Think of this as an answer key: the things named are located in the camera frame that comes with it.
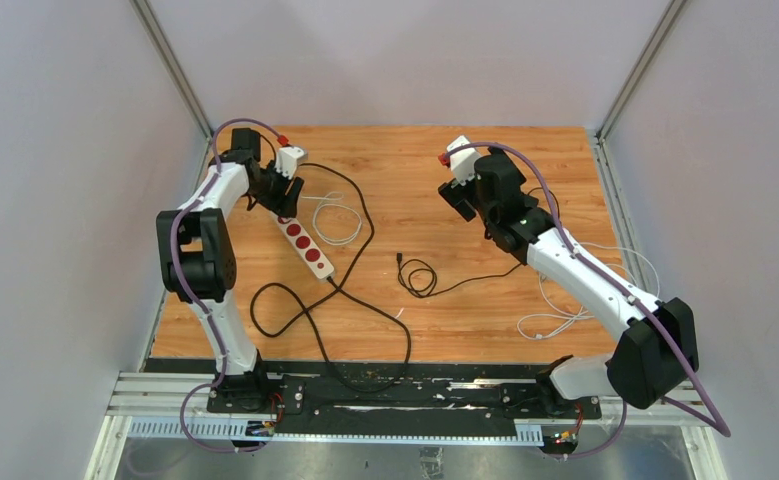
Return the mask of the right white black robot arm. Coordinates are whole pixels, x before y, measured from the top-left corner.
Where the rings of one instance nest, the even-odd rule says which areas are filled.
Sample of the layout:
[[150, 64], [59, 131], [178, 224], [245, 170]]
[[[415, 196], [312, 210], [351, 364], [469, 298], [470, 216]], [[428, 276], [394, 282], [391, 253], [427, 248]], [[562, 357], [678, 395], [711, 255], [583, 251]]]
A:
[[506, 145], [457, 139], [439, 157], [453, 175], [440, 196], [465, 220], [481, 219], [486, 238], [559, 284], [617, 342], [610, 354], [553, 362], [535, 392], [538, 408], [557, 418], [576, 399], [601, 395], [638, 409], [652, 406], [698, 369], [691, 308], [634, 286], [581, 246], [555, 205], [544, 209], [523, 191], [526, 178], [512, 161], [517, 154]]

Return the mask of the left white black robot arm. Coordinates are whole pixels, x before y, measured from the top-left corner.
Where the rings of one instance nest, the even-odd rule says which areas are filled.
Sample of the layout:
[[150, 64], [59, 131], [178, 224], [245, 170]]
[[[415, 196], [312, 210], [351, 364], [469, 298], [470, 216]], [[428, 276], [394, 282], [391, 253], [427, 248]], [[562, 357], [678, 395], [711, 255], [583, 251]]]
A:
[[293, 217], [303, 181], [296, 170], [308, 153], [280, 135], [273, 159], [262, 161], [262, 136], [233, 130], [229, 149], [213, 155], [195, 192], [155, 221], [163, 284], [196, 314], [215, 357], [210, 392], [225, 405], [263, 411], [271, 386], [257, 347], [236, 305], [237, 261], [227, 217], [241, 198], [270, 213]]

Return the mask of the white red power strip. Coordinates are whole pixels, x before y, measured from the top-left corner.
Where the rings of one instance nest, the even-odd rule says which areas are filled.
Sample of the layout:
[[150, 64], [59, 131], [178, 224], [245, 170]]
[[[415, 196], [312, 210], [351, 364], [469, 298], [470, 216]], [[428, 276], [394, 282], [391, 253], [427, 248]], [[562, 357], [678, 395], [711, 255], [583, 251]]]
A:
[[329, 280], [334, 276], [334, 265], [296, 218], [276, 215], [272, 218], [297, 256], [319, 281]]

